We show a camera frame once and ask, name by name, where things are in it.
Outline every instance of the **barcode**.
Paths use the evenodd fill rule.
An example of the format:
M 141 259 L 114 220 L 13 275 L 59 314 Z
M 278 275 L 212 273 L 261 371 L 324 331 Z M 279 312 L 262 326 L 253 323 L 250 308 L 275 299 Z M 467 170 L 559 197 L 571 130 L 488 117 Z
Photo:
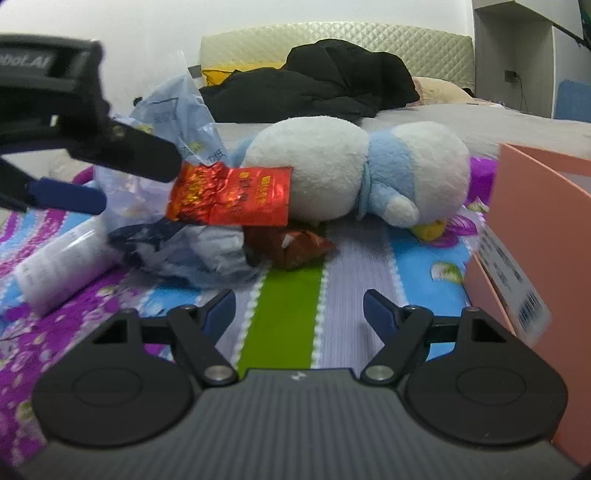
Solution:
M 542 305 L 538 300 L 538 297 L 533 292 L 529 292 L 521 304 L 521 307 L 519 307 L 517 318 L 519 318 L 521 326 L 527 332 L 531 321 L 538 317 L 541 313 Z

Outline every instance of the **yellow pillow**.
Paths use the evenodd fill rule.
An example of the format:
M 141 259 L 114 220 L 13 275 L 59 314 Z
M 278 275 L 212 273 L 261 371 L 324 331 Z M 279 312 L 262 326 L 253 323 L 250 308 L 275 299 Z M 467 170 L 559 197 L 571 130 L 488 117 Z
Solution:
M 474 103 L 474 99 L 457 85 L 440 79 L 413 77 L 415 86 L 420 85 L 422 105 L 434 103 Z
M 262 63 L 239 63 L 236 65 L 216 65 L 208 69 L 201 70 L 203 74 L 203 81 L 207 86 L 220 85 L 227 79 L 234 70 L 240 72 L 248 72 L 249 70 L 260 69 L 263 67 L 271 67 L 280 69 L 285 64 L 284 61 L 268 61 Z

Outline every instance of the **label sticker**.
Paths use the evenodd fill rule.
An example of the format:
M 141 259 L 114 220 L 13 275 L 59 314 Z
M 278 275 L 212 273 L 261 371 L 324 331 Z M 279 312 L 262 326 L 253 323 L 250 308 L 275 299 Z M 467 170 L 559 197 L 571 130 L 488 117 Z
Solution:
M 488 225 L 482 231 L 478 253 L 517 336 L 528 346 L 535 345 L 552 321 L 544 300 Z
M 50 50 L 3 47 L 0 48 L 0 71 L 12 69 L 18 75 L 45 76 L 55 58 L 55 52 Z

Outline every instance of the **quilted headboard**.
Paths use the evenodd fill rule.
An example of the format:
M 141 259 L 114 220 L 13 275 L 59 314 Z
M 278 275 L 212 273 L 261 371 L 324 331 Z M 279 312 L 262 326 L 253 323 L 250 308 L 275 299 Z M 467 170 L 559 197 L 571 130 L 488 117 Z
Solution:
M 472 39 L 428 28 L 372 22 L 305 22 L 265 25 L 205 36 L 203 70 L 218 65 L 285 61 L 293 47 L 323 38 L 347 40 L 370 51 L 398 55 L 410 73 L 474 89 Z

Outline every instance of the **brown snack package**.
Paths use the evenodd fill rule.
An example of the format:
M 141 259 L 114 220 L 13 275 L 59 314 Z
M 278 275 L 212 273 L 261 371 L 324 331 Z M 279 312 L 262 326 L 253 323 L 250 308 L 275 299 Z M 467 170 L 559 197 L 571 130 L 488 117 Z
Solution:
M 333 242 L 314 232 L 289 226 L 246 226 L 244 243 L 282 270 L 300 267 L 335 247 Z

